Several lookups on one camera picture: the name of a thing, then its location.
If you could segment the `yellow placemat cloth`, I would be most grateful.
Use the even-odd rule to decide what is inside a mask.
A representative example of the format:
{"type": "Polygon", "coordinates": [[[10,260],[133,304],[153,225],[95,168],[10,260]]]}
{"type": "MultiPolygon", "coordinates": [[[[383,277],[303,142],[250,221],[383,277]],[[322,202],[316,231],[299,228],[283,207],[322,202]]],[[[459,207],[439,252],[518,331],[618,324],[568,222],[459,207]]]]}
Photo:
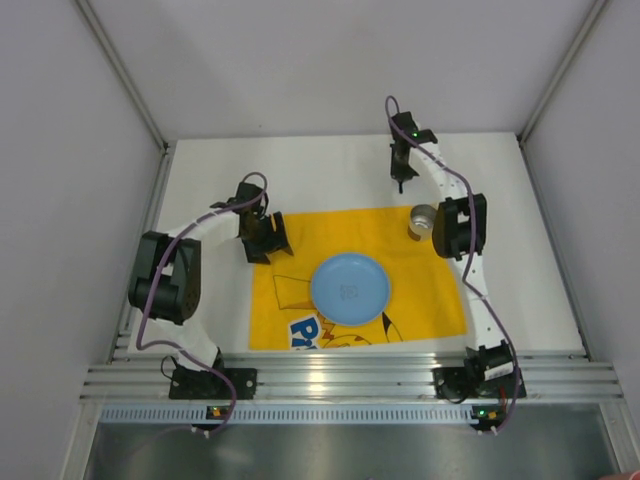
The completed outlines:
{"type": "Polygon", "coordinates": [[[428,241],[408,234],[410,209],[384,207],[288,214],[291,254],[277,252],[254,269],[249,346],[253,350],[355,348],[463,335],[458,287],[428,241]],[[363,326],[342,326],[312,302],[316,269],[342,253],[364,254],[389,276],[383,313],[363,326]]]}

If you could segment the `blue plastic plate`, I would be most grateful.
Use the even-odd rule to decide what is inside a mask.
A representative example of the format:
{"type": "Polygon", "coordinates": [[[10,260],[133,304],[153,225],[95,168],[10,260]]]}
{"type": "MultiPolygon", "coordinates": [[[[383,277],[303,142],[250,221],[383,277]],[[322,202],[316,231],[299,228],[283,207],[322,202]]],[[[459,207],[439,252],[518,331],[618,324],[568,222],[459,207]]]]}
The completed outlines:
{"type": "Polygon", "coordinates": [[[370,256],[341,253],[315,270],[310,291],[319,314],[337,325],[358,327],[384,313],[391,298],[391,282],[370,256]]]}

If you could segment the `metal cup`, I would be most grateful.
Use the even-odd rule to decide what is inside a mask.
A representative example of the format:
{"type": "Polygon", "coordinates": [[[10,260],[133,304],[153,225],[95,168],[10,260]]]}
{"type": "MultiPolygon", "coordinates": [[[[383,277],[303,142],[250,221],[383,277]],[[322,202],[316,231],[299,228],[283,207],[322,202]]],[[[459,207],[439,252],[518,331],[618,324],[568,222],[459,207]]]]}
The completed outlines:
{"type": "Polygon", "coordinates": [[[410,210],[408,235],[417,242],[424,242],[431,239],[437,210],[429,204],[419,204],[410,210]]]}

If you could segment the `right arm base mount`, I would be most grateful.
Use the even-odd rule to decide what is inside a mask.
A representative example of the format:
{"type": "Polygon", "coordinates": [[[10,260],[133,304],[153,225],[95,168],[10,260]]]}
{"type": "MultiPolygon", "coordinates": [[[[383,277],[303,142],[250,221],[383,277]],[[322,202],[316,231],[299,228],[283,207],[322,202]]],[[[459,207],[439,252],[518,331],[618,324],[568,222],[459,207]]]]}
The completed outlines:
{"type": "Polygon", "coordinates": [[[512,364],[471,373],[465,367],[441,367],[432,371],[436,397],[454,404],[468,399],[512,398],[516,374],[512,364]]]}

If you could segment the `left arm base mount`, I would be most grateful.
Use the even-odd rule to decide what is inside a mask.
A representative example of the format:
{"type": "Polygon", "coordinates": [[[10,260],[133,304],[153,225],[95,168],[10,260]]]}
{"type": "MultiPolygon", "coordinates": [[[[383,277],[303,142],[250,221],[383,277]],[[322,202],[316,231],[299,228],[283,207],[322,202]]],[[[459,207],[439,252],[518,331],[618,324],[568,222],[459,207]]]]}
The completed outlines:
{"type": "MultiPolygon", "coordinates": [[[[253,368],[226,368],[238,400],[251,400],[257,389],[258,371],[253,368]]],[[[171,400],[230,400],[232,392],[226,383],[207,371],[194,371],[178,366],[171,375],[168,397],[171,400]]]]}

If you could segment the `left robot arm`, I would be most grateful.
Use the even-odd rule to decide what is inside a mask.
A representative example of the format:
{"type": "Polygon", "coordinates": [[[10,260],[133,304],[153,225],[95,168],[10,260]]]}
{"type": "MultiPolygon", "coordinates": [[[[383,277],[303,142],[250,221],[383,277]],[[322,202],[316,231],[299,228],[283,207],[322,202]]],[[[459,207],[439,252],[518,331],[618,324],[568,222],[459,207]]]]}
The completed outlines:
{"type": "Polygon", "coordinates": [[[220,348],[196,317],[202,294],[203,253],[226,242],[242,241],[250,264],[270,263],[269,256],[293,253],[284,216],[264,206],[218,204],[200,217],[166,233],[143,234],[130,278],[128,301],[141,320],[134,340],[138,352],[167,347],[178,364],[210,372],[220,348]]]}

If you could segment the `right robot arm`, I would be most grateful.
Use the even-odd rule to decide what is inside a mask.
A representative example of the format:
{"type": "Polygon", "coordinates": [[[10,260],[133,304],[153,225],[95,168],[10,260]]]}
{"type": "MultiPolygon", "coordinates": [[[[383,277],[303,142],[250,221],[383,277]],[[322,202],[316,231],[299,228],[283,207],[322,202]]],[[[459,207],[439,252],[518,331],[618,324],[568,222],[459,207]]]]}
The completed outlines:
{"type": "Polygon", "coordinates": [[[402,184],[419,177],[433,186],[440,200],[431,241],[435,253],[458,275],[467,320],[468,376],[476,383],[519,374],[512,340],[490,304],[484,276],[488,203],[461,173],[447,166],[439,141],[421,130],[408,111],[388,114],[392,134],[392,178],[402,184]]]}

